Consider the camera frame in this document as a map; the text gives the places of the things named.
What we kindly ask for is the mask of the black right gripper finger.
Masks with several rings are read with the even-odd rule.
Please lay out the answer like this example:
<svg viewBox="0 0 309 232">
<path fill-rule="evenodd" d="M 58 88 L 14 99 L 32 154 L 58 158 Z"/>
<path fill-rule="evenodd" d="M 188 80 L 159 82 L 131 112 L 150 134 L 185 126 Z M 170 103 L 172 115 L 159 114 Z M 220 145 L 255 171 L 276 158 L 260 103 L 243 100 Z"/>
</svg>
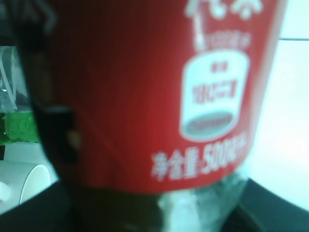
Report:
<svg viewBox="0 0 309 232">
<path fill-rule="evenodd" d="M 55 169 L 70 169 L 78 162 L 77 151 L 69 144 L 68 132 L 74 128 L 74 113 L 67 106 L 33 103 L 43 150 Z"/>
</svg>

